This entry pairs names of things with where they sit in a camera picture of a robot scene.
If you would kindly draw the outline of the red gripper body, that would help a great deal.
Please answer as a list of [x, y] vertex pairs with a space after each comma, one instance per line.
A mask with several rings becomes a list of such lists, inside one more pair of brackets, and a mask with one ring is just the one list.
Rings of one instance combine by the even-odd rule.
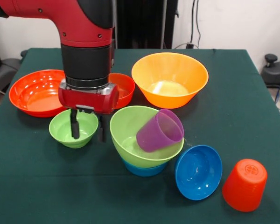
[[68, 109], [110, 114], [117, 106], [119, 91], [113, 83], [94, 90], [72, 89], [63, 79], [58, 87], [58, 98], [61, 105]]

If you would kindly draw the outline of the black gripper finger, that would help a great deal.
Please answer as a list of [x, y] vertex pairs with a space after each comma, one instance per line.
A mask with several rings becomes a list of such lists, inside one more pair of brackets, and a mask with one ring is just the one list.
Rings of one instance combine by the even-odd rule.
[[77, 110], [70, 110], [70, 127], [71, 127], [71, 135], [74, 139], [78, 139], [80, 137], [79, 132], [79, 123], [77, 120]]
[[99, 127], [98, 127], [98, 140], [100, 142], [106, 142], [106, 129], [107, 123], [104, 115], [98, 116]]

